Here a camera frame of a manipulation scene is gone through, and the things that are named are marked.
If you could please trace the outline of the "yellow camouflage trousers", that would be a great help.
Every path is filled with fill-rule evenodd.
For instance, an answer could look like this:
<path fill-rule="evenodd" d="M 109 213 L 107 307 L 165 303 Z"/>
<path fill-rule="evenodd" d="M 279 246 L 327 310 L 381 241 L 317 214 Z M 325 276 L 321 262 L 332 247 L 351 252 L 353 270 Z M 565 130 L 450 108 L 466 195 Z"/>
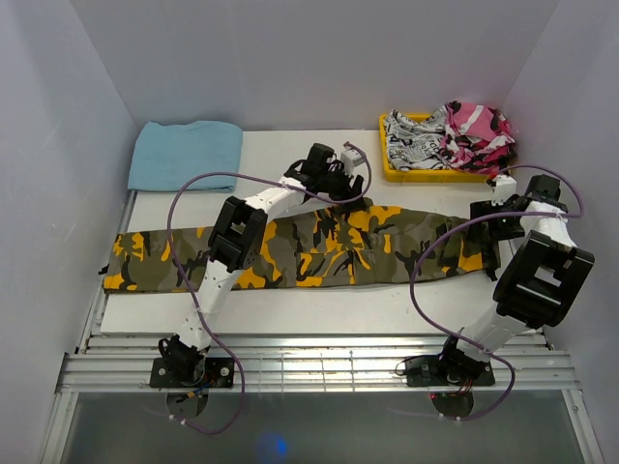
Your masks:
<path fill-rule="evenodd" d="M 265 231 L 259 255 L 237 290 L 401 284 L 415 274 L 433 281 L 478 271 L 496 277 L 497 242 L 469 239 L 468 231 L 444 242 L 438 237 L 462 224 L 460 217 L 368 204 L 343 213 L 329 207 L 279 217 Z M 205 275 L 210 227 L 173 229 L 173 244 L 189 280 Z M 166 230 L 128 232 L 116 237 L 103 273 L 107 293 L 184 292 Z"/>

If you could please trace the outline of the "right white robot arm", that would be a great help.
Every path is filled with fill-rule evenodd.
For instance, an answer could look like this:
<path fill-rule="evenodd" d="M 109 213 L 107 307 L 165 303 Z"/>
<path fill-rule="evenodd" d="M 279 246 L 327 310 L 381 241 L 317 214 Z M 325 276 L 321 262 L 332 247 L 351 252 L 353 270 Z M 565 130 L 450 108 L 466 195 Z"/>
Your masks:
<path fill-rule="evenodd" d="M 438 356 L 436 371 L 449 383 L 475 382 L 490 372 L 490 354 L 517 334 L 542 326 L 555 327 L 566 317 L 589 276 L 594 255 L 569 235 L 567 206 L 560 201 L 560 181 L 536 175 L 522 195 L 512 194 L 473 203 L 470 216 L 524 212 L 524 217 L 491 218 L 471 226 L 469 233 L 491 241 L 522 240 L 498 279 L 491 307 L 461 338 L 449 336 Z"/>

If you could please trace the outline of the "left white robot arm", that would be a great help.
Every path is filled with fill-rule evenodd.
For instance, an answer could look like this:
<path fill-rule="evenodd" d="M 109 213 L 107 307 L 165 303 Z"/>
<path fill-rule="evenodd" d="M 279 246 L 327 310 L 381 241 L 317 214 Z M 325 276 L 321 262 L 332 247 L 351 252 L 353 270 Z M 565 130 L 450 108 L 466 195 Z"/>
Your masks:
<path fill-rule="evenodd" d="M 256 261 L 268 222 L 313 198 L 332 205 L 361 202 L 371 183 L 370 176 L 354 173 L 362 164 L 369 165 L 366 153 L 349 142 L 339 155 L 330 147 L 315 143 L 308 156 L 292 163 L 277 181 L 240 174 L 240 179 L 267 188 L 250 197 L 230 196 L 224 201 L 208 239 L 205 275 L 198 290 L 193 288 L 189 268 L 181 263 L 173 244 L 171 222 L 175 207 L 170 207 L 167 242 L 193 302 L 193 309 L 180 329 L 159 342 L 163 365 L 175 381 L 188 387 L 202 382 L 205 354 L 212 343 L 220 342 L 208 320 L 222 309 L 235 282 Z"/>

